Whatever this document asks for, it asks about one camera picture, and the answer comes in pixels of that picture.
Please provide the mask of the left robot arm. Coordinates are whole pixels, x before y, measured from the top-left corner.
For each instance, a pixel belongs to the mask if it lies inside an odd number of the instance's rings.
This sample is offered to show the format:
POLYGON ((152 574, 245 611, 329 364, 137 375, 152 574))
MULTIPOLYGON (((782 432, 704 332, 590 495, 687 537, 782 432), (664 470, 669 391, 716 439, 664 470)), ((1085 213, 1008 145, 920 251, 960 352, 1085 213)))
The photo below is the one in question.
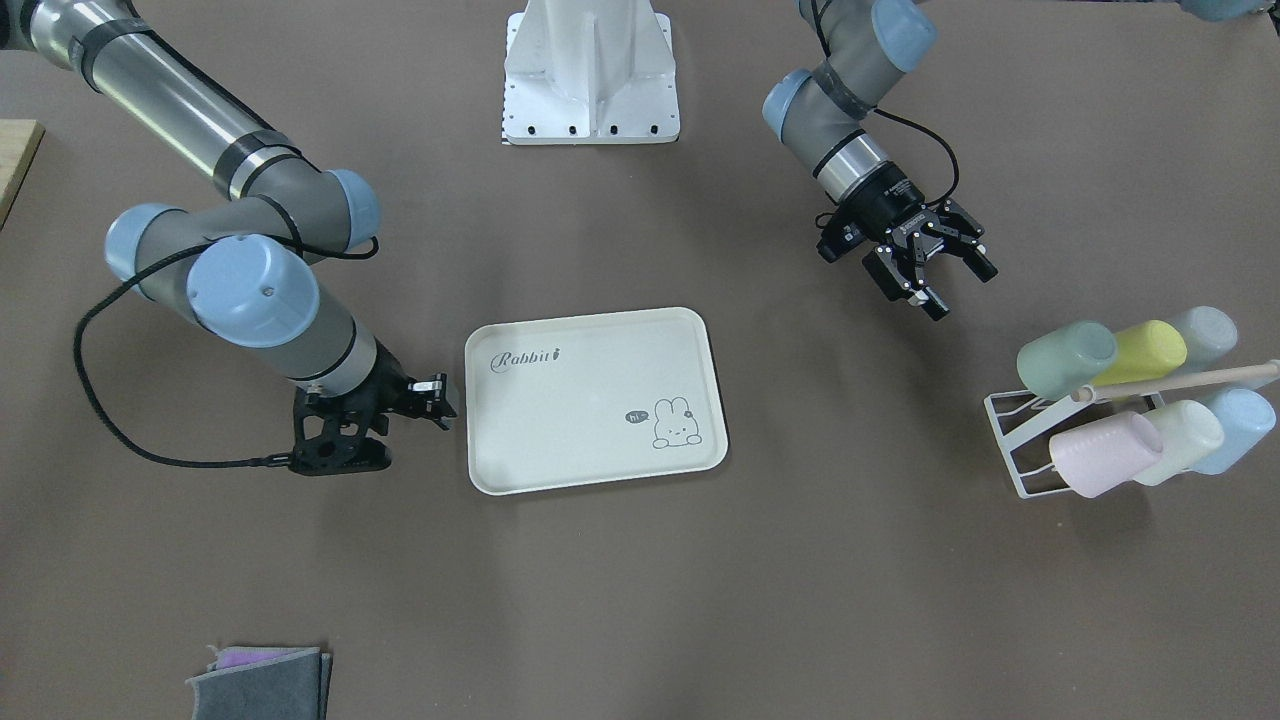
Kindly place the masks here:
POLYGON ((835 205, 815 219, 817 251, 835 263, 867 246, 863 265, 886 299, 940 320, 948 306, 927 281, 925 264, 946 254, 979 281, 993 279, 983 227, 951 191, 928 199, 864 126, 919 65, 937 29, 914 1, 800 1, 797 9, 823 59, 783 77, 762 114, 835 205))

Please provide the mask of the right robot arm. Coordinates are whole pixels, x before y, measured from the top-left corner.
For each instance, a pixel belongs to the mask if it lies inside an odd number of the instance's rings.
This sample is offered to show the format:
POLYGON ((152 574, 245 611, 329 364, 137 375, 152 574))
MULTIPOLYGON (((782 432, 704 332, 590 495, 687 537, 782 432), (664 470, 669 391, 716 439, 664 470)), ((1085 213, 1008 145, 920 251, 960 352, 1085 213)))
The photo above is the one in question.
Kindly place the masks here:
POLYGON ((394 413, 449 425, 445 375, 406 374, 314 274, 375 240, 381 210, 362 177, 315 167, 131 1, 5 1, 3 46, 81 77, 225 196, 205 211, 151 202, 122 213, 104 251, 129 290, 255 354, 342 421, 379 425, 394 413))

